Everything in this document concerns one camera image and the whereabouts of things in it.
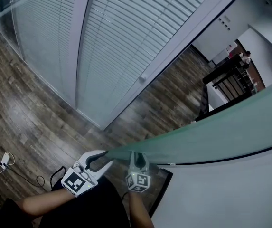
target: window blinds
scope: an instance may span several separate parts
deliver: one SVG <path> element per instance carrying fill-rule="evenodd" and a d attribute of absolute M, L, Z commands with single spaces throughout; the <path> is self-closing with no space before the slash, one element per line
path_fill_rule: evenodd
<path fill-rule="evenodd" d="M 77 108 L 101 125 L 204 0 L 93 0 L 84 25 Z"/>
<path fill-rule="evenodd" d="M 67 99 L 65 74 L 75 0 L 16 0 L 13 12 L 25 61 Z"/>

